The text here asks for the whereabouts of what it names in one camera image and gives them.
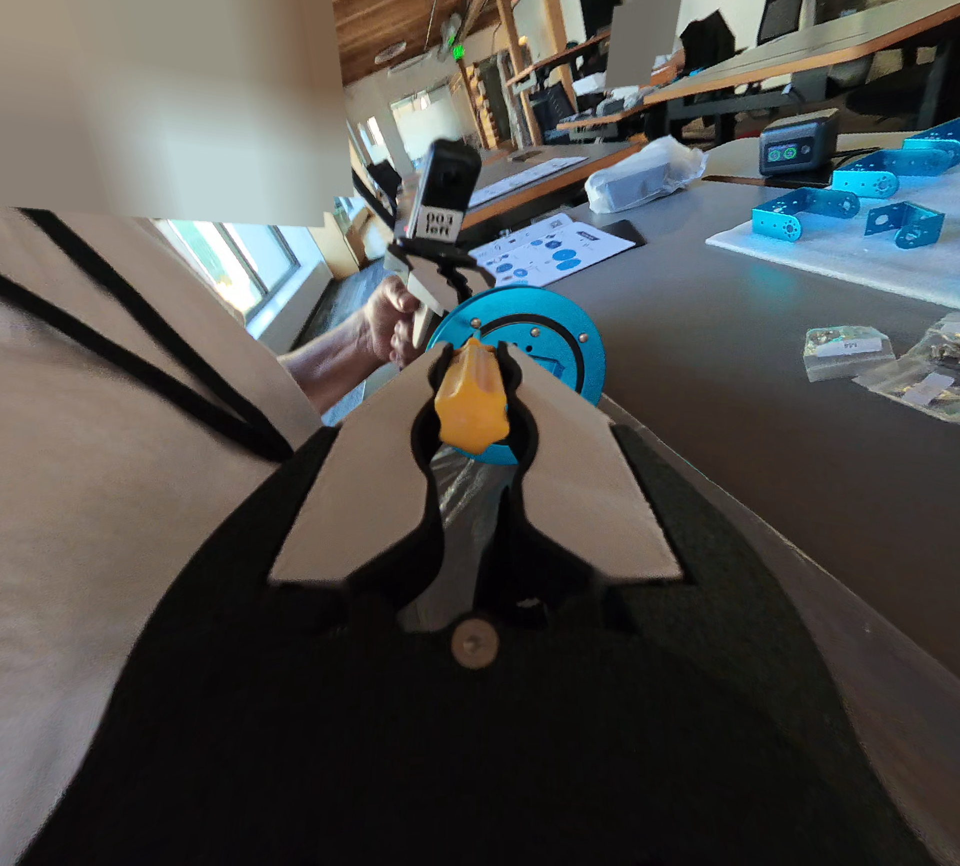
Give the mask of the blue metal turntable disc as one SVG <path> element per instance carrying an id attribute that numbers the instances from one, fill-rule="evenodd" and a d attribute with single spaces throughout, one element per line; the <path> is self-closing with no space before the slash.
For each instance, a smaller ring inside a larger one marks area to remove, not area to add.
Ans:
<path id="1" fill-rule="evenodd" d="M 606 378 L 605 346 L 594 321 L 572 300 L 525 285 L 488 289 L 438 320 L 428 346 L 441 344 L 452 354 L 473 337 L 496 351 L 508 400 L 509 436 L 480 456 L 465 454 L 438 436 L 442 446 L 483 464 L 532 464 L 543 448 L 545 431 L 534 422 L 534 387 L 541 381 L 527 379 L 533 366 L 585 402 L 597 404 Z M 439 431 L 435 409 L 434 414 Z"/>

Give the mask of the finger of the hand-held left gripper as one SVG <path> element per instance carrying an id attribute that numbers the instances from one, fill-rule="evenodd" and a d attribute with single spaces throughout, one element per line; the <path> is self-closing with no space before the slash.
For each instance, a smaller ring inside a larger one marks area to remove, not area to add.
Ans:
<path id="1" fill-rule="evenodd" d="M 442 320 L 474 293 L 466 279 L 454 270 L 446 277 L 441 267 L 431 260 L 411 260 L 409 292 L 427 312 Z"/>

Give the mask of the white foam sheet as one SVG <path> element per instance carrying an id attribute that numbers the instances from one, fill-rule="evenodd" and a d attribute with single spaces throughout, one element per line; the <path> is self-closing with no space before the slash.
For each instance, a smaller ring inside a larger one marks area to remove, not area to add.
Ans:
<path id="1" fill-rule="evenodd" d="M 802 272 L 906 296 L 948 309 L 959 308 L 958 185 L 951 176 L 939 185 L 902 188 L 906 200 L 944 214 L 940 239 L 933 245 L 902 249 L 894 230 L 865 235 L 867 214 L 880 202 L 864 200 L 856 217 L 800 214 L 798 240 L 757 233 L 752 215 L 743 224 L 716 233 L 706 244 Z"/>

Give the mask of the pile of small screw bags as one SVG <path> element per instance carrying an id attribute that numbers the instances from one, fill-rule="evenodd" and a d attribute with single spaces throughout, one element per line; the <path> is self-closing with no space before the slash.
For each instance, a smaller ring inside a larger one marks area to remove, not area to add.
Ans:
<path id="1" fill-rule="evenodd" d="M 862 388 L 947 423 L 959 421 L 959 313 L 934 322 L 903 355 L 890 338 L 861 325 L 805 333 L 802 362 L 810 382 L 851 379 Z"/>

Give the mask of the white wrapped package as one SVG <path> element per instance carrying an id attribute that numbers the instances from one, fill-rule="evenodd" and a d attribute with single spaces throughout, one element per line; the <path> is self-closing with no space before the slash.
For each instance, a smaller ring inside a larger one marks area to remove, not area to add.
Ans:
<path id="1" fill-rule="evenodd" d="M 708 157 L 672 136 L 592 174 L 584 185 L 590 211 L 612 215 L 668 197 L 700 179 Z"/>

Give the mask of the blue round ended bracket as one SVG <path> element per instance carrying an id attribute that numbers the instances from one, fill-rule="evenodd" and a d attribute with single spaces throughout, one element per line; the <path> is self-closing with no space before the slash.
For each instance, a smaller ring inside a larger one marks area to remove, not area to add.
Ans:
<path id="1" fill-rule="evenodd" d="M 959 162 L 960 119 L 952 119 L 936 127 L 916 132 L 903 140 L 903 150 L 939 150 L 951 157 L 954 165 Z"/>

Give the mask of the wooden edged desk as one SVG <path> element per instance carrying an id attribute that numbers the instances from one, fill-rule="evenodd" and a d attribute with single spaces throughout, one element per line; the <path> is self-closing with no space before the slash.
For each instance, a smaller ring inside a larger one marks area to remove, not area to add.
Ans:
<path id="1" fill-rule="evenodd" d="M 476 188 L 490 185 L 526 166 L 543 163 L 553 157 L 587 157 L 586 162 L 469 209 L 464 215 L 462 229 L 468 233 L 471 242 L 477 243 L 481 235 L 497 235 L 503 230 L 524 227 L 546 214 L 580 206 L 587 201 L 585 183 L 592 174 L 618 163 L 640 149 L 641 145 L 629 142 L 543 146 L 515 152 L 486 163 Z"/>
<path id="2" fill-rule="evenodd" d="M 959 0 L 896 0 L 793 32 L 644 98 L 646 109 L 754 81 L 850 62 L 953 22 Z"/>

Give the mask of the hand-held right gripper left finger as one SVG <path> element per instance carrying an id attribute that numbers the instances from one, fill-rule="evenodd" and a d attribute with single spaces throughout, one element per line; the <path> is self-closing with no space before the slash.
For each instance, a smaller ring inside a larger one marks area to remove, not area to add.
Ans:
<path id="1" fill-rule="evenodd" d="M 270 570 L 289 584 L 345 584 L 427 515 L 438 448 L 438 344 L 348 414 Z"/>

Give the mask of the person's left hand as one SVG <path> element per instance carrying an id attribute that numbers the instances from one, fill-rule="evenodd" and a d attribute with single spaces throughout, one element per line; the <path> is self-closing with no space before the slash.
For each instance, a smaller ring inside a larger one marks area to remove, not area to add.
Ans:
<path id="1" fill-rule="evenodd" d="M 362 310 L 366 353 L 380 366 L 405 368 L 421 353 L 414 344 L 414 322 L 420 302 L 394 274 L 374 289 Z"/>

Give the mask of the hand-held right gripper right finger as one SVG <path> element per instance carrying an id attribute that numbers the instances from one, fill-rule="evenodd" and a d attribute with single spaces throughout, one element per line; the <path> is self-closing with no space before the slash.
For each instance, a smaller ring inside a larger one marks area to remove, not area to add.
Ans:
<path id="1" fill-rule="evenodd" d="M 683 569 L 594 404 L 513 344 L 509 411 L 523 512 L 532 529 L 612 584 L 679 582 Z"/>

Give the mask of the person's left forearm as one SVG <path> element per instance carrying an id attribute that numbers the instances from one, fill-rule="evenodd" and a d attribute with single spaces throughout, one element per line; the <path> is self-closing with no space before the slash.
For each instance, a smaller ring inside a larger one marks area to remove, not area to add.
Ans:
<path id="1" fill-rule="evenodd" d="M 369 323 L 360 312 L 302 347 L 279 356 L 278 362 L 321 415 L 384 365 L 375 352 Z"/>

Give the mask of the printed paper sheet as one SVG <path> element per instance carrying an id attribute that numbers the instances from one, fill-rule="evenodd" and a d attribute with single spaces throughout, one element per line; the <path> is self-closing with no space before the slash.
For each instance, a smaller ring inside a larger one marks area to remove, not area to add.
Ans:
<path id="1" fill-rule="evenodd" d="M 557 156 L 543 163 L 526 166 L 518 172 L 499 179 L 490 185 L 474 189 L 467 208 L 473 209 L 476 206 L 492 202 L 516 190 L 524 189 L 548 176 L 556 175 L 561 171 L 586 162 L 587 159 L 585 155 Z"/>

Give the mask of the black chair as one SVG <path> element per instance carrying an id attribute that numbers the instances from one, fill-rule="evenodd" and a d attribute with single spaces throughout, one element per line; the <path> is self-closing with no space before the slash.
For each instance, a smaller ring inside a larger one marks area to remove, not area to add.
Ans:
<path id="1" fill-rule="evenodd" d="M 755 44 L 763 46 L 797 32 L 805 0 L 765 0 Z"/>
<path id="2" fill-rule="evenodd" d="M 725 62 L 737 52 L 736 38 L 719 9 L 704 19 L 691 21 L 679 35 L 679 42 L 682 77 Z"/>

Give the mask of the white instruction booklet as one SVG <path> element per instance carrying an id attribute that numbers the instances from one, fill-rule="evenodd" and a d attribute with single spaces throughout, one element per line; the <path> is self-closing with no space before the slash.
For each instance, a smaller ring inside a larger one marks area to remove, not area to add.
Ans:
<path id="1" fill-rule="evenodd" d="M 474 248 L 469 254 L 493 276 L 497 288 L 543 288 L 632 248 L 637 247 L 559 213 Z"/>

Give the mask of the orange handled screwdriver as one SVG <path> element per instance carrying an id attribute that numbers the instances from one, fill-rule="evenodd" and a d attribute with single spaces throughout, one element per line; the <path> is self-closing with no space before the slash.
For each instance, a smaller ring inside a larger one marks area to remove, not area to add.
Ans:
<path id="1" fill-rule="evenodd" d="M 480 456 L 510 432 L 496 350 L 476 338 L 456 348 L 434 399 L 441 442 Z"/>

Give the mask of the grey power station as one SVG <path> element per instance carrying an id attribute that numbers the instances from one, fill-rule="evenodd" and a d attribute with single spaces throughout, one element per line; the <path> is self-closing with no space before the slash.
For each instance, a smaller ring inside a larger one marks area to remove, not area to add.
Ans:
<path id="1" fill-rule="evenodd" d="M 769 124 L 758 138 L 762 176 L 814 172 L 834 157 L 840 128 L 837 107 L 785 117 Z"/>

